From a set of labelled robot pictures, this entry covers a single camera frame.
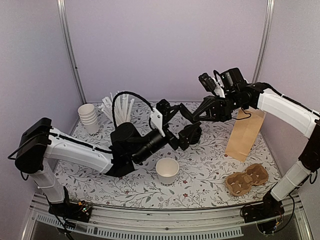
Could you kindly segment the left aluminium frame post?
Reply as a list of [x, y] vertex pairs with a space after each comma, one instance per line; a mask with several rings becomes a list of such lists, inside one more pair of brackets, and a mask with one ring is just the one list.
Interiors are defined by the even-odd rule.
[[60, 20], [60, 25], [61, 25], [61, 30], [62, 30], [62, 35], [64, 38], [65, 46], [66, 46], [66, 51], [71, 67], [71, 72], [74, 78], [76, 90], [78, 92], [80, 101], [82, 104], [86, 104], [87, 100], [85, 97], [85, 92], [84, 88], [81, 82], [80, 78], [80, 73], [79, 73], [79, 68], [77, 65], [73, 45], [72, 45], [72, 39], [71, 39], [71, 34], [70, 34], [70, 29], [69, 29], [69, 24], [68, 24], [68, 17], [67, 17], [67, 11], [66, 11], [66, 1], [65, 0], [57, 0], [57, 10], [58, 10], [58, 15], [59, 15], [59, 20]]

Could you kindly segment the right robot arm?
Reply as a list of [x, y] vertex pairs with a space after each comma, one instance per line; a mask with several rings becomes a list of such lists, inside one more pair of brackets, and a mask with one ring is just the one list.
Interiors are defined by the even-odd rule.
[[213, 77], [203, 73], [198, 79], [210, 95], [194, 112], [180, 105], [181, 114], [191, 123], [225, 122], [232, 118], [233, 111], [248, 108], [268, 115], [262, 131], [273, 155], [284, 161], [280, 164], [284, 176], [258, 208], [262, 218], [269, 218], [278, 210], [277, 202], [320, 170], [320, 113], [269, 83], [247, 82], [237, 67], [222, 73], [214, 70]]

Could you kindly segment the floral tablecloth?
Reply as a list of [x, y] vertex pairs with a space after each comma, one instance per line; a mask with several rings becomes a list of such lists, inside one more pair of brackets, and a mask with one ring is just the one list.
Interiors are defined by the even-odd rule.
[[[71, 199], [102, 205], [194, 209], [260, 201], [281, 176], [261, 136], [256, 138], [244, 162], [226, 154], [234, 123], [233, 120], [203, 122], [197, 144], [186, 150], [164, 146], [123, 177], [107, 176], [63, 160], [57, 164], [54, 174]], [[232, 195], [226, 178], [253, 164], [266, 170], [267, 181], [252, 186], [242, 196]]]

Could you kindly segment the aluminium front rail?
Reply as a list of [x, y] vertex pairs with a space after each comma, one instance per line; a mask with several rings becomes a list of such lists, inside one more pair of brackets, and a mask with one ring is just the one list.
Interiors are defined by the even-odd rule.
[[244, 205], [199, 209], [139, 209], [95, 204], [88, 222], [49, 213], [35, 194], [23, 240], [312, 240], [298, 195], [283, 201], [284, 214], [245, 222]]

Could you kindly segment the bundle of wrapped white straws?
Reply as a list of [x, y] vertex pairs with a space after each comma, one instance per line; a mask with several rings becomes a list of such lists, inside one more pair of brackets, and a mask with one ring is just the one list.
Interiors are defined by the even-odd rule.
[[[102, 104], [98, 106], [98, 109], [111, 121], [113, 121], [112, 103], [114, 96], [115, 94], [110, 93], [110, 96], [104, 97], [102, 99]], [[123, 94], [115, 100], [114, 116], [117, 125], [124, 122], [130, 122], [134, 102], [135, 99], [130, 99], [128, 94]]]

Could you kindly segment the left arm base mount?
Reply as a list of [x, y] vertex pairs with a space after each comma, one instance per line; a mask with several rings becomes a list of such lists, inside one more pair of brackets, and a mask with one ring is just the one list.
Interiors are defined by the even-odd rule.
[[70, 202], [69, 192], [66, 187], [63, 187], [63, 191], [64, 199], [60, 203], [53, 203], [49, 201], [47, 195], [45, 194], [49, 205], [48, 212], [56, 217], [64, 229], [67, 227], [76, 227], [76, 224], [71, 223], [69, 220], [88, 223], [92, 214], [93, 205], [85, 200]]

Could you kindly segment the stack of black cup lids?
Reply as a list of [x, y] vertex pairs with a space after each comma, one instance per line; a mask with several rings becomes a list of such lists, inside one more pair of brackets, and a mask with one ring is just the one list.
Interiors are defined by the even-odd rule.
[[202, 135], [202, 129], [201, 129], [201, 127], [199, 126], [199, 127], [196, 129], [196, 131], [190, 136], [190, 138], [189, 138], [189, 144], [190, 144], [190, 145], [195, 145], [195, 144], [197, 144], [197, 143], [200, 141], [201, 135]]

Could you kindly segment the brown paper bag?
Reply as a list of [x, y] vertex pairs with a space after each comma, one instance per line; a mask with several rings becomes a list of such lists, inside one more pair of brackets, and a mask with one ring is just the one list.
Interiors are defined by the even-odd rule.
[[245, 162], [264, 122], [266, 113], [249, 108], [238, 111], [235, 124], [228, 140], [225, 153], [242, 163]]

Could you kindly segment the white paper coffee cup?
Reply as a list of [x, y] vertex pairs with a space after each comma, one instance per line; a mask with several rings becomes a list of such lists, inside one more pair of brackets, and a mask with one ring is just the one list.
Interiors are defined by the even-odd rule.
[[156, 163], [155, 170], [159, 182], [167, 187], [175, 182], [180, 166], [175, 159], [166, 157]]

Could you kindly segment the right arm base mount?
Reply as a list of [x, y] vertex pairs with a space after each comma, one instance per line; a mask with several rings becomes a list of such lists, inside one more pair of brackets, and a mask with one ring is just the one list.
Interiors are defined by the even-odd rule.
[[277, 231], [284, 213], [285, 210], [282, 202], [275, 200], [270, 192], [264, 195], [262, 203], [255, 205], [246, 204], [239, 212], [245, 223], [272, 218], [270, 221], [265, 221], [257, 225], [258, 230], [265, 235], [271, 235]]

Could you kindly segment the brown cardboard cup carrier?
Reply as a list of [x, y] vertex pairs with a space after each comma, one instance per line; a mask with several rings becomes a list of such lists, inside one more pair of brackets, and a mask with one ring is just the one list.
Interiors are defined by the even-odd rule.
[[259, 163], [248, 166], [243, 172], [235, 172], [229, 175], [225, 184], [229, 192], [236, 197], [247, 194], [252, 186], [261, 186], [267, 182], [269, 174]]

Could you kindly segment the stack of white paper cups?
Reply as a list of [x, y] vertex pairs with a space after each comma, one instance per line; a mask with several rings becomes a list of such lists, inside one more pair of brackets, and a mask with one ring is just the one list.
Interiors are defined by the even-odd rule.
[[81, 105], [77, 109], [77, 112], [87, 133], [92, 137], [97, 136], [100, 128], [95, 106], [91, 103], [86, 103]]

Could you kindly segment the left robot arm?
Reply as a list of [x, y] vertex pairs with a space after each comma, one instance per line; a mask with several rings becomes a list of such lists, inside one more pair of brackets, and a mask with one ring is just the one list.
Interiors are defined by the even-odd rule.
[[8, 159], [33, 178], [63, 217], [70, 217], [75, 210], [68, 201], [68, 191], [45, 159], [64, 160], [107, 176], [123, 177], [165, 145], [186, 150], [201, 124], [183, 104], [170, 106], [164, 99], [151, 112], [150, 122], [155, 129], [144, 136], [131, 122], [120, 124], [110, 134], [111, 146], [104, 149], [61, 132], [52, 126], [51, 119], [43, 117], [23, 133], [18, 149]]

